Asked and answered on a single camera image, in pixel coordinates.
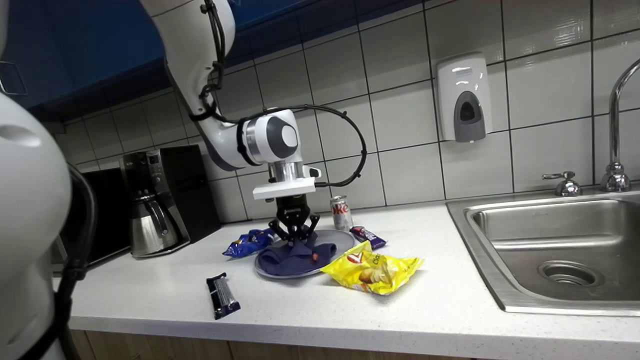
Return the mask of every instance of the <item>diet coke can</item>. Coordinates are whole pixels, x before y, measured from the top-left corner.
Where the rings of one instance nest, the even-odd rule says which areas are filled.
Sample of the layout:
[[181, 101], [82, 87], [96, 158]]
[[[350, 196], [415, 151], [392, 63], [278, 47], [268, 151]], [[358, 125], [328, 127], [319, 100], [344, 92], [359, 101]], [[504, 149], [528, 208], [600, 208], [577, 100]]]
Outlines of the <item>diet coke can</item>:
[[333, 213], [333, 226], [338, 230], [349, 232], [353, 227], [353, 219], [351, 219], [351, 209], [347, 204], [347, 196], [332, 197], [330, 205]]

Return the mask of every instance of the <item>stainless steel sink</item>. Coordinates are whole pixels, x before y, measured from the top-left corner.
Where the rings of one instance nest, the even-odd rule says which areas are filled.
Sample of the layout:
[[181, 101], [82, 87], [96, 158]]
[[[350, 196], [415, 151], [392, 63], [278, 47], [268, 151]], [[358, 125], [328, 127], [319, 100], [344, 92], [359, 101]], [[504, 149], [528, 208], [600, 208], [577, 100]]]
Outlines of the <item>stainless steel sink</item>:
[[640, 316], [640, 192], [447, 203], [505, 311]]

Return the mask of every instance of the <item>blue snack bag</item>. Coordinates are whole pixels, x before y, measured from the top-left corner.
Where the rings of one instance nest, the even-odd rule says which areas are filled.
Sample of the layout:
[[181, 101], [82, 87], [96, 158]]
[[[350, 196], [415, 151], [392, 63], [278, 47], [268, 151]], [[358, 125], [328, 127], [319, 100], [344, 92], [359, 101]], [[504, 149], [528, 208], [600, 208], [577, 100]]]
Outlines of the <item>blue snack bag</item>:
[[249, 230], [248, 234], [240, 235], [222, 253], [232, 258], [243, 258], [260, 251], [273, 243], [274, 232], [271, 229]]

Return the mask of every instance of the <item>white countertop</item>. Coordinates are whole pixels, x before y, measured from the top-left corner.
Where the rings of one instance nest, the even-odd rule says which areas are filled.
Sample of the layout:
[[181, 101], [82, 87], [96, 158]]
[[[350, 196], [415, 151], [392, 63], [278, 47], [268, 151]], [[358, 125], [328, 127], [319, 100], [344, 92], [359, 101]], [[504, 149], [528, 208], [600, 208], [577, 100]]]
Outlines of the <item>white countertop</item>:
[[[73, 329], [254, 341], [485, 359], [638, 359], [640, 318], [530, 315], [498, 308], [444, 203], [353, 212], [389, 241], [377, 251], [422, 257], [388, 297], [339, 286], [329, 275], [269, 281], [253, 256], [221, 255], [267, 221], [227, 225], [160, 258], [116, 258], [74, 292]], [[330, 215], [318, 229], [333, 227]], [[241, 309], [213, 319], [207, 277], [226, 272]]]

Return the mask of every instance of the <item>white tile wall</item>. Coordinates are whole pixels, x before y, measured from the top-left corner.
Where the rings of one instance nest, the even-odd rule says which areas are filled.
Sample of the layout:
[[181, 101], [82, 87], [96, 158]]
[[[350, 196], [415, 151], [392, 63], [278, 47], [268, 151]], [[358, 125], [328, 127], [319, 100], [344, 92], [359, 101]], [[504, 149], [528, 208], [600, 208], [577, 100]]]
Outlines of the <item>white tile wall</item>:
[[[608, 127], [606, 116], [595, 115], [608, 112], [613, 83], [640, 58], [640, 0], [593, 0], [593, 24], [589, 0], [425, 5], [227, 69], [216, 94], [223, 114], [239, 118], [303, 102], [348, 112], [365, 136], [367, 164], [353, 184], [309, 194], [316, 212], [328, 210], [331, 194], [364, 208], [551, 189], [556, 182], [541, 175], [564, 170], [584, 185], [598, 183]], [[429, 66], [471, 51], [491, 64], [494, 133], [476, 143], [439, 142]], [[621, 114], [621, 160], [640, 179], [640, 78], [628, 82], [621, 109], [630, 110]], [[305, 161], [323, 180], [350, 175], [360, 152], [355, 132], [327, 113], [296, 116]], [[116, 166], [125, 152], [197, 144], [224, 222], [275, 214], [274, 203], [252, 197], [267, 181], [267, 167], [217, 167], [172, 89], [70, 120], [66, 130], [56, 139], [82, 171]]]

